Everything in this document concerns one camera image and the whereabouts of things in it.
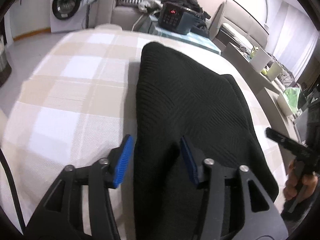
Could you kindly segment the black knit garment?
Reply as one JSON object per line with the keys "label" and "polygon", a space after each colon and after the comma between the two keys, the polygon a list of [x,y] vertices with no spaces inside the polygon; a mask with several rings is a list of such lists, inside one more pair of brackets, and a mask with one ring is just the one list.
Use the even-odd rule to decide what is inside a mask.
{"label": "black knit garment", "polygon": [[137,239],[191,239],[203,191],[190,181],[179,142],[187,136],[223,166],[247,165],[272,200],[279,188],[234,77],[151,42],[136,90],[133,200]]}

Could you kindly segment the black clothes pile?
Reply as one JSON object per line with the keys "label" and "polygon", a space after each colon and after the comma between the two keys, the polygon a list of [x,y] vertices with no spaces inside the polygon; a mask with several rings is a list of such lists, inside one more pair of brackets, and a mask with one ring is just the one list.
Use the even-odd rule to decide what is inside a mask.
{"label": "black clothes pile", "polygon": [[190,32],[203,36],[205,38],[209,37],[209,30],[206,25],[206,20],[210,19],[211,16],[203,10],[197,0],[161,0],[162,4],[164,4],[165,2],[177,3],[200,14],[200,18],[196,20],[196,23],[191,28]]}

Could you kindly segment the white storage box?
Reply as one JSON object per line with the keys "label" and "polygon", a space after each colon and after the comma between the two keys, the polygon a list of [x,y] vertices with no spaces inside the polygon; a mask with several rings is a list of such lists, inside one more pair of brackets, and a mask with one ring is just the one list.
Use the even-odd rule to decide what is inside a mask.
{"label": "white storage box", "polygon": [[256,72],[260,73],[271,60],[270,55],[263,48],[259,48],[251,59],[250,64]]}

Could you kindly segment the beige checked bed sheet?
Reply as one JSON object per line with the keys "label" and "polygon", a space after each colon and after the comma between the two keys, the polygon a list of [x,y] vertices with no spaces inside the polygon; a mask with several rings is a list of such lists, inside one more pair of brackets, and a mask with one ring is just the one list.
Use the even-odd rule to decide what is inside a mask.
{"label": "beige checked bed sheet", "polygon": [[64,166],[91,164],[125,133],[136,133],[140,57],[152,41],[235,78],[267,164],[279,186],[284,186],[279,147],[264,133],[268,119],[244,78],[223,57],[184,42],[129,31],[41,35],[6,49],[13,72],[1,88],[1,148],[25,221]]}

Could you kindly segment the woven laundry basket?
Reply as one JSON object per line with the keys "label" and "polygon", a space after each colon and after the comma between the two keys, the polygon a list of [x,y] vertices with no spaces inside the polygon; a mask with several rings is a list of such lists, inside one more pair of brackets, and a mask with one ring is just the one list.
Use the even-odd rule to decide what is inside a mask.
{"label": "woven laundry basket", "polygon": [[1,35],[1,50],[0,50],[0,87],[2,87],[12,72],[12,68],[7,60],[5,53],[4,38]]}

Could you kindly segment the black device red display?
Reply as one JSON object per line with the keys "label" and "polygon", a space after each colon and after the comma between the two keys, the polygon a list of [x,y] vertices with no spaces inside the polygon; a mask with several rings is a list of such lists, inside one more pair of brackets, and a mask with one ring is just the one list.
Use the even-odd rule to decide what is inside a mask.
{"label": "black device red display", "polygon": [[158,25],[168,31],[187,35],[200,18],[196,11],[172,2],[165,2],[161,8]]}

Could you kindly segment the grey sofa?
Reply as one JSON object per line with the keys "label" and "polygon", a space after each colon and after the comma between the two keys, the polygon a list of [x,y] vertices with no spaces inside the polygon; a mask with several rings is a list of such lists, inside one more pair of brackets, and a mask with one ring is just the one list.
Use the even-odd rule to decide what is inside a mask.
{"label": "grey sofa", "polygon": [[116,24],[124,30],[138,30],[144,20],[137,7],[118,5],[116,0],[96,0],[87,8],[86,27]]}

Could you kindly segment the white front-load washing machine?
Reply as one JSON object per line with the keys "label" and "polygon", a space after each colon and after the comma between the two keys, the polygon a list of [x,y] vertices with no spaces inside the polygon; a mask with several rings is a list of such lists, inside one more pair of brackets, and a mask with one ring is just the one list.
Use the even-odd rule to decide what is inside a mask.
{"label": "white front-load washing machine", "polygon": [[86,26],[87,0],[50,0],[51,33],[65,33]]}

